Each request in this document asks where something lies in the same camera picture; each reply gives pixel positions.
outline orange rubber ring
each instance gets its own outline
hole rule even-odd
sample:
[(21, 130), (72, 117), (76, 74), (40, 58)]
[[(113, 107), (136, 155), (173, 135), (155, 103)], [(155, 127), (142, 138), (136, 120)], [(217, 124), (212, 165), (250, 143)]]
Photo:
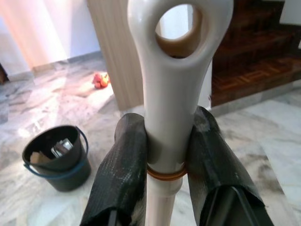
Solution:
[(164, 173), (158, 173), (158, 172), (152, 170), (149, 166), (147, 166), (147, 173), (149, 175), (151, 175), (153, 178), (158, 179), (158, 180), (174, 181), (174, 180), (182, 178), (187, 173), (187, 171), (185, 169), (185, 166), (183, 166), (183, 168), (179, 172), (172, 173), (172, 174), (164, 174)]

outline item in bucket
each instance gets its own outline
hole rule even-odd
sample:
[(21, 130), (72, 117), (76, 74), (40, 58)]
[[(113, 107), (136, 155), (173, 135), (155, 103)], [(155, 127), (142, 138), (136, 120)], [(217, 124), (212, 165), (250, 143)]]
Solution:
[(73, 145), (66, 138), (64, 140), (61, 140), (60, 142), (57, 142), (57, 144), (51, 148), (51, 152), (56, 158), (59, 158), (63, 154), (66, 154), (71, 148), (73, 148)]
[(67, 150), (70, 150), (71, 148), (73, 148), (72, 143), (67, 138), (65, 140), (61, 140), (60, 144), (62, 144)]
[(51, 148), (51, 152), (56, 158), (59, 158), (63, 155), (60, 151), (56, 150), (55, 147)]
[(42, 152), (32, 152), (30, 156), (31, 163), (47, 163), (51, 161), (47, 156), (45, 156)]

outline black bucket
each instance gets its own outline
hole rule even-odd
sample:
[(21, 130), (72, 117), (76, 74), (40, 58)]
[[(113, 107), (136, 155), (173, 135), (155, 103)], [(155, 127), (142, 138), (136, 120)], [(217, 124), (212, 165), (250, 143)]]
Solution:
[[(86, 151), (84, 151), (80, 135), (86, 142)], [(30, 157), (34, 151), (41, 151), (48, 158), (52, 158), (51, 148), (57, 141), (65, 138), (73, 144), (66, 154), (47, 163), (30, 163)], [(78, 127), (59, 126), (36, 136), (23, 150), (22, 158), (24, 166), (31, 173), (45, 178), (56, 190), (67, 192), (81, 186), (89, 177), (91, 167), (87, 159), (88, 151), (87, 138)]]

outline marble floor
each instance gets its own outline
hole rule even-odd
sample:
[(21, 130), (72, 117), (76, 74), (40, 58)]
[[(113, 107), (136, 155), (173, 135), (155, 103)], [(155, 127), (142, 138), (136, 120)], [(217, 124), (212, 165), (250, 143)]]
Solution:
[[(111, 86), (95, 90), (101, 57), (57, 63), (33, 80), (0, 86), (0, 225), (76, 226), (98, 165), (113, 144), (117, 109)], [(143, 114), (143, 108), (133, 111)], [(301, 225), (301, 83), (285, 95), (217, 118), (224, 137), (247, 168), (274, 225)], [(57, 125), (79, 126), (89, 144), (92, 174), (80, 188), (60, 193), (23, 166), (22, 151)], [(195, 225), (187, 177), (171, 225)]]

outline bucket handle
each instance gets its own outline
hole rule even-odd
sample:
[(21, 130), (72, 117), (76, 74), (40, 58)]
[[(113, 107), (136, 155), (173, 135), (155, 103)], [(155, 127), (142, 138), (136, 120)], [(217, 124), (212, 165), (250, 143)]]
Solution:
[[(83, 131), (81, 131), (77, 126), (76, 126), (76, 129), (80, 132), (80, 134), (83, 136), (85, 142), (86, 142), (86, 155), (88, 155), (88, 152), (89, 152), (89, 144), (88, 144), (88, 140), (87, 140), (87, 137), (86, 135), (83, 133)], [(78, 171), (81, 167), (83, 167), (83, 165), (86, 163), (87, 161), (87, 158), (84, 159), (83, 161), (81, 161), (78, 165), (76, 165), (74, 168), (72, 168), (70, 171), (66, 172), (66, 173), (63, 173), (63, 174), (60, 174), (60, 175), (57, 175), (57, 176), (49, 176), (49, 175), (43, 175), (43, 174), (40, 174), (36, 171), (34, 171), (31, 167), (30, 167), (30, 164), (24, 164), (24, 166), (31, 172), (33, 173), (34, 175), (38, 176), (38, 177), (41, 177), (41, 178), (45, 178), (45, 179), (51, 179), (51, 180), (60, 180), (60, 179), (63, 179), (63, 178), (66, 178), (66, 177), (69, 177), (71, 176), (73, 173), (75, 173), (76, 171)]]

